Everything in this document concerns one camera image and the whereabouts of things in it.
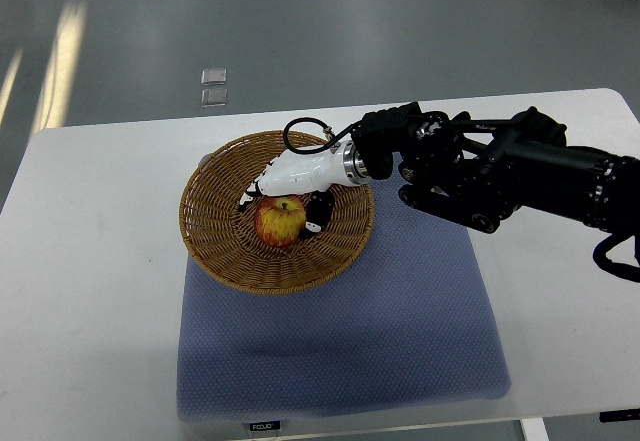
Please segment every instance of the red apple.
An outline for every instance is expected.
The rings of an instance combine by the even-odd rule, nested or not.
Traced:
[[[298,196],[264,196],[256,208],[254,226],[258,237],[274,248],[286,248],[298,240],[307,215]]]

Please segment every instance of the woven basket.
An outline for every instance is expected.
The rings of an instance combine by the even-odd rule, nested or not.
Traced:
[[[290,132],[297,147],[322,144]],[[288,294],[322,284],[347,269],[364,249],[373,227],[369,186],[333,185],[336,204],[320,234],[288,248],[267,246],[255,234],[258,201],[239,212],[244,190],[267,163],[285,150],[281,131],[232,141],[206,157],[180,202],[180,230],[193,259],[212,278],[254,294]],[[309,195],[301,196],[303,202]]]

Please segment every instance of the robotic hand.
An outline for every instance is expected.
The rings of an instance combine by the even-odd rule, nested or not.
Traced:
[[[302,118],[294,124],[310,120],[311,118]],[[240,199],[239,209],[246,209],[258,196],[311,193],[306,209],[305,229],[300,235],[302,239],[308,239],[324,229],[331,219],[335,205],[335,197],[329,191],[331,185],[360,186],[367,184],[369,177],[357,159],[352,141],[336,141],[330,145],[331,147],[325,145],[296,149],[290,145],[286,137],[290,127],[285,129],[285,145],[288,149],[273,158],[265,170],[253,180]],[[331,142],[334,139],[331,128],[326,125],[324,128],[327,139]]]
[[[288,132],[302,122],[321,125],[329,141],[291,146]],[[393,172],[393,153],[399,152],[398,169],[409,183],[399,195],[407,206],[485,233],[495,232],[520,206],[581,221],[610,233],[594,250],[596,264],[640,282],[639,267],[606,256],[634,237],[640,261],[640,161],[567,147],[565,131],[565,125],[533,107],[509,120],[474,121],[466,112],[449,119],[439,111],[422,113],[418,103],[410,103],[368,113],[337,136],[319,120],[300,118],[284,130],[287,150],[249,186],[240,207],[260,195],[311,192],[308,237],[331,217],[331,184],[386,179]],[[493,140],[485,145],[466,133],[490,133]],[[339,143],[348,134],[351,140]]]

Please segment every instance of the screw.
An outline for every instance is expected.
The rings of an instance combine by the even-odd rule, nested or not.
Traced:
[[[413,170],[411,168],[407,168],[407,167],[402,168],[402,172],[400,174],[402,174],[402,177],[406,181],[408,182],[413,181]]]

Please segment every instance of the blue mat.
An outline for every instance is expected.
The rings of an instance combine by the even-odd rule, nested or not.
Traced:
[[[369,243],[342,275],[284,296],[188,260],[178,352],[185,422],[259,422],[499,398],[510,379],[465,228],[374,182]]]

